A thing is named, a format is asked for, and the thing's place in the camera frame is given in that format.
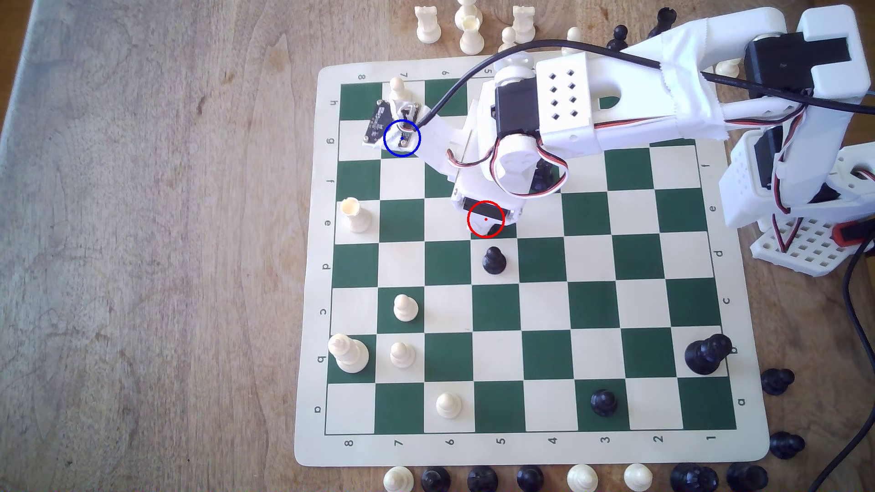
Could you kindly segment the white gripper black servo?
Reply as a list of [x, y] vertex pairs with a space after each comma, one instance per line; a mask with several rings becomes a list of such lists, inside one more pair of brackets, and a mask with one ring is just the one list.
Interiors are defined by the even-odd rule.
[[495, 163], [499, 184], [495, 184], [489, 172], [489, 160], [475, 167], [458, 169], [452, 204], [454, 209], [466, 218], [465, 204], [482, 200], [496, 203], [505, 210], [506, 224], [518, 222], [521, 211], [528, 200], [514, 196], [526, 195], [530, 191], [536, 164], [541, 159], [535, 147], [535, 139], [528, 136], [507, 136], [499, 143]]

